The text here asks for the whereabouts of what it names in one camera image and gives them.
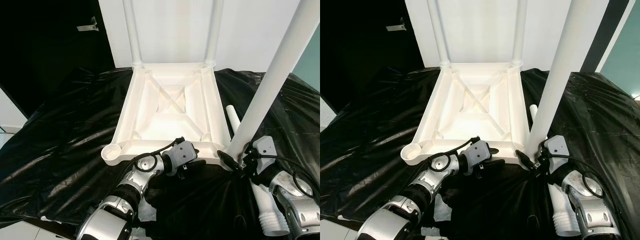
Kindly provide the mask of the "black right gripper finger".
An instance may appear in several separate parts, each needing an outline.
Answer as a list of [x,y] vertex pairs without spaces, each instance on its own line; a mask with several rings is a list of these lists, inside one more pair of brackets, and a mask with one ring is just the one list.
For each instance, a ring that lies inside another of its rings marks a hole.
[[217,155],[224,165],[231,169],[231,171],[242,174],[242,167],[232,156],[224,151],[217,151]]
[[538,163],[532,161],[523,151],[518,150],[518,161],[527,170],[533,171],[538,169]]

